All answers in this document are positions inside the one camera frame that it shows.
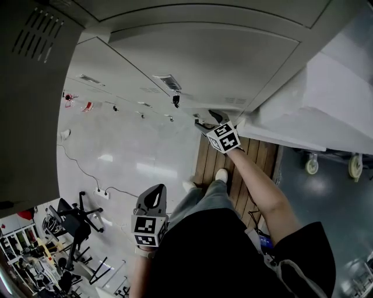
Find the white wheeled cabinet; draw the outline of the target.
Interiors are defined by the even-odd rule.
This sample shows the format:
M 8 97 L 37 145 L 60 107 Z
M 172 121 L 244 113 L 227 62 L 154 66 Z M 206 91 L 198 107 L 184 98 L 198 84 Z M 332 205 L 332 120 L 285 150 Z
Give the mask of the white wheeled cabinet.
M 309 174 L 318 170 L 318 153 L 341 153 L 355 180 L 367 165 L 364 156 L 373 168 L 373 0 L 238 132 L 307 150 Z

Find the person's right shoe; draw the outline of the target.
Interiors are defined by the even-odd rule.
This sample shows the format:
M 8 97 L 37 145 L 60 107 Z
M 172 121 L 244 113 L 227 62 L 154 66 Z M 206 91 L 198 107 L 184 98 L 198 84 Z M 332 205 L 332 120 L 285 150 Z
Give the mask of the person's right shoe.
M 217 172 L 216 172 L 216 174 L 215 174 L 215 181 L 221 181 L 221 182 L 223 182 L 223 183 L 227 183 L 227 181 L 228 181 L 228 172 L 227 172 L 227 170 L 226 169 L 224 169 L 224 168 L 221 168 L 221 169 L 219 169 Z

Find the white storage rack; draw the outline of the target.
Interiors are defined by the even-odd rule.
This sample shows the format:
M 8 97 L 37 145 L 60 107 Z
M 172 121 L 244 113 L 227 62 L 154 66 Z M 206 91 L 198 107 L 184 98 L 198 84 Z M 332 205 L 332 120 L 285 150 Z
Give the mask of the white storage rack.
M 38 233 L 34 223 L 1 236 L 0 249 L 5 255 L 8 265 L 18 262 L 26 249 L 37 244 L 37 238 Z

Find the person's left forearm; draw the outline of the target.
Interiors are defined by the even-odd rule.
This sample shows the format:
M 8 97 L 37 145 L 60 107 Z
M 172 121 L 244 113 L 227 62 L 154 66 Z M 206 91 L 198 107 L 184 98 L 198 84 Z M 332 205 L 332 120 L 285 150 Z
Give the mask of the person's left forearm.
M 138 246 L 135 249 L 136 261 L 133 271 L 129 298 L 143 298 L 149 283 L 155 247 Z

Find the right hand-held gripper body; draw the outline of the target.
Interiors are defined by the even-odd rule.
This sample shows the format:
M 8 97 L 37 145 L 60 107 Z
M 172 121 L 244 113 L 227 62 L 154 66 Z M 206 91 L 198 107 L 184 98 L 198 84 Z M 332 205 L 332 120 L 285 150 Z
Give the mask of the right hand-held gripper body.
M 226 122 L 207 133 L 210 145 L 222 154 L 240 147 L 241 142 L 231 121 Z

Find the person's black shirt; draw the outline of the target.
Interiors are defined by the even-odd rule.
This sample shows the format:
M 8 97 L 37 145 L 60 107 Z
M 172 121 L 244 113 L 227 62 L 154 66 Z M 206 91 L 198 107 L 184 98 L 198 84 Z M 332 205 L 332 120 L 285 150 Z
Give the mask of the person's black shirt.
M 336 267 L 320 222 L 286 236 L 267 265 L 232 210 L 196 212 L 169 230 L 145 298 L 332 298 Z

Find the wooden platform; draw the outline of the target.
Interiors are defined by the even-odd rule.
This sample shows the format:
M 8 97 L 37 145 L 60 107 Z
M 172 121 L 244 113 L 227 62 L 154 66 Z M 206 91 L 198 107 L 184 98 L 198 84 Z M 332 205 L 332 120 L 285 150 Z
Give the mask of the wooden platform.
M 268 177 L 276 181 L 283 147 L 246 137 L 241 137 L 240 141 L 246 157 L 256 163 Z M 221 168 L 228 172 L 227 193 L 242 222 L 250 229 L 264 230 L 265 220 L 254 204 L 252 196 L 233 161 L 213 148 L 207 138 L 202 136 L 193 182 L 206 189 L 215 178 L 216 172 Z

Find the person's right forearm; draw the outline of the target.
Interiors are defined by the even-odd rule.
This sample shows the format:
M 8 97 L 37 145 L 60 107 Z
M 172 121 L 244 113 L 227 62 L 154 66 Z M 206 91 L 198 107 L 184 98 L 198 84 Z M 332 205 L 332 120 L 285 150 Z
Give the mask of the person's right forearm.
M 302 225 L 290 202 L 275 183 L 248 159 L 243 151 L 235 148 L 228 152 L 228 156 L 264 217 L 272 243 L 277 244 L 286 236 L 300 230 Z

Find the black office chair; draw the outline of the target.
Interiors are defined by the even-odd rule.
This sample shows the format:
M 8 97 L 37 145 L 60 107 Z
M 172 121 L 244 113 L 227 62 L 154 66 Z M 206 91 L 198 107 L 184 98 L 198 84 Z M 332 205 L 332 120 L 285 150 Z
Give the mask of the black office chair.
M 89 233 L 91 231 L 90 228 L 99 233 L 104 232 L 104 228 L 96 227 L 88 218 L 91 214 L 102 213 L 103 209 L 100 207 L 95 210 L 85 211 L 83 203 L 83 196 L 85 195 L 84 191 L 79 192 L 79 203 L 70 205 L 65 199 L 60 198 L 57 209 L 51 205 L 49 206 L 53 217 L 71 236 L 74 236 L 79 229 L 87 230 Z

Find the blue screen device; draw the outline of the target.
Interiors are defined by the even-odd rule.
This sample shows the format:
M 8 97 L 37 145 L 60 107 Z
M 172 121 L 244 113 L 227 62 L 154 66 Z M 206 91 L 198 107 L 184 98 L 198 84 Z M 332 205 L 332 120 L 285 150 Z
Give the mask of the blue screen device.
M 273 243 L 272 243 L 269 235 L 259 234 L 259 241 L 260 241 L 260 245 L 261 245 L 262 250 L 272 250 L 273 249 Z

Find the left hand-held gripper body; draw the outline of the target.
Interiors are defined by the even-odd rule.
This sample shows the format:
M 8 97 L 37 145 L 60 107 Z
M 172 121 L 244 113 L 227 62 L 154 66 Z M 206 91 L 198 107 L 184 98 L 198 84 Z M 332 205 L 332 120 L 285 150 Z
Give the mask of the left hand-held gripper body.
M 168 228 L 166 208 L 135 208 L 131 216 L 131 233 L 138 246 L 159 247 Z

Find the grey metal locker cabinet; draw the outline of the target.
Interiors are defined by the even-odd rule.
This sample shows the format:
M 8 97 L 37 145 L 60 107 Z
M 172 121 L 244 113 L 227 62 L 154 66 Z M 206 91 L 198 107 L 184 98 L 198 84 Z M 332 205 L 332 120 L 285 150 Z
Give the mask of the grey metal locker cabinet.
M 183 98 L 247 99 L 240 117 L 329 39 L 331 2 L 58 0 L 55 7 L 83 26 L 65 85 L 80 99 L 177 123 L 199 121 L 181 111 Z

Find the black metal stand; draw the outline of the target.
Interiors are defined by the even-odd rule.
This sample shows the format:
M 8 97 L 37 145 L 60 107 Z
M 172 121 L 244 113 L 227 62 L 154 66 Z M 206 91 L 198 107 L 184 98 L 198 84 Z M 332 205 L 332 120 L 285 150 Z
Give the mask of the black metal stand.
M 105 271 L 101 270 L 105 264 L 105 261 L 107 260 L 107 257 L 95 270 L 88 266 L 88 263 L 92 260 L 91 258 L 88 258 L 86 261 L 82 261 L 85 252 L 87 252 L 90 248 L 87 247 L 83 252 L 79 252 L 81 244 L 87 240 L 91 234 L 91 229 L 88 224 L 63 226 L 62 232 L 59 235 L 62 236 L 64 234 L 69 234 L 73 237 L 72 244 L 68 249 L 64 249 L 69 251 L 68 259 L 65 265 L 65 269 L 67 271 L 75 275 L 82 276 L 88 281 L 89 285 L 93 285 L 112 270 L 111 267 L 107 267 Z

